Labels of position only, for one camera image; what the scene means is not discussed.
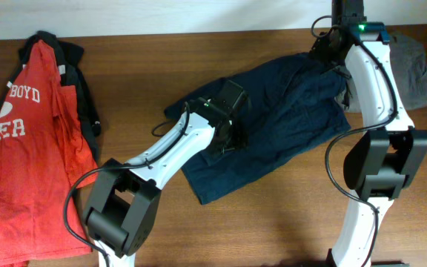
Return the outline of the folded grey garment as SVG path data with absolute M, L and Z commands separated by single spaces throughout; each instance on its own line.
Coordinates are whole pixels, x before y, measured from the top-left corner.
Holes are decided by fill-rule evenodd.
M 427 107 L 426 51 L 420 42 L 399 32 L 390 34 L 391 69 L 397 89 L 407 111 Z M 340 66 L 338 74 L 345 77 L 346 87 L 335 97 L 345 112 L 360 113 L 360 104 L 348 70 Z

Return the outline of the dark teal shorts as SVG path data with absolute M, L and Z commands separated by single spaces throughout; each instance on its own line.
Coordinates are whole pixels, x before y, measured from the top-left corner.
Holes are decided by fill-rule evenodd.
M 168 106 L 166 118 L 178 120 L 185 102 L 215 96 L 226 82 L 238 84 L 249 96 L 239 112 L 248 144 L 219 155 L 203 150 L 182 166 L 203 205 L 257 181 L 351 127 L 335 100 L 345 90 L 346 80 L 307 53 L 213 80 Z

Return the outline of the black garment with white trim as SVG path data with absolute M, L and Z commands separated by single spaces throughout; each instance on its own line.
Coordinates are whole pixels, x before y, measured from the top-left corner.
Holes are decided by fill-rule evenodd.
M 33 45 L 40 40 L 48 43 L 54 49 L 56 61 L 62 65 L 62 70 L 64 71 L 61 75 L 62 84 L 74 85 L 76 87 L 77 114 L 81 122 L 82 135 L 87 140 L 93 159 L 98 160 L 100 150 L 96 142 L 96 137 L 101 134 L 102 127 L 100 125 L 99 115 L 90 95 L 89 87 L 83 73 L 78 68 L 84 53 L 82 47 L 77 44 L 59 41 L 52 33 L 40 30 L 29 37 L 24 46 L 19 48 L 19 61 L 15 70 L 9 76 L 9 82 L 14 82 L 17 76 L 22 72 L 23 64 L 29 61 Z M 0 110 L 3 105 L 5 94 L 10 90 L 10 87 L 11 85 L 6 85 L 3 94 L 0 96 Z

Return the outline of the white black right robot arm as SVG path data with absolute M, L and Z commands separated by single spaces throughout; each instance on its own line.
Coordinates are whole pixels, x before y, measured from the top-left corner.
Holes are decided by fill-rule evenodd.
M 363 126 L 340 134 L 360 140 L 346 155 L 342 188 L 348 199 L 340 235 L 326 266 L 371 266 L 377 234 L 389 208 L 413 182 L 427 154 L 427 131 L 417 130 L 400 99 L 391 68 L 390 37 L 382 22 L 368 22 L 362 1 L 333 0 L 331 27 L 316 35 L 313 58 L 344 67 L 356 88 Z

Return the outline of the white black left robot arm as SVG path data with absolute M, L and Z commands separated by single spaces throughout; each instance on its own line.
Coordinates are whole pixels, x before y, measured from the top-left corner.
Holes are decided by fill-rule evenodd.
M 186 102 L 176 124 L 154 145 L 120 163 L 109 159 L 96 170 L 83 211 L 100 266 L 134 266 L 135 253 L 150 234 L 162 189 L 200 151 L 217 157 L 246 145 L 238 114 L 250 102 L 237 83 L 218 94 Z

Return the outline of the red printed t-shirt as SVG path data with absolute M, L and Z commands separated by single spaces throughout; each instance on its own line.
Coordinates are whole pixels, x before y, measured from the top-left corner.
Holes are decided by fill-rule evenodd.
M 60 69 L 37 41 L 0 111 L 0 266 L 90 253 L 67 194 L 96 162 Z

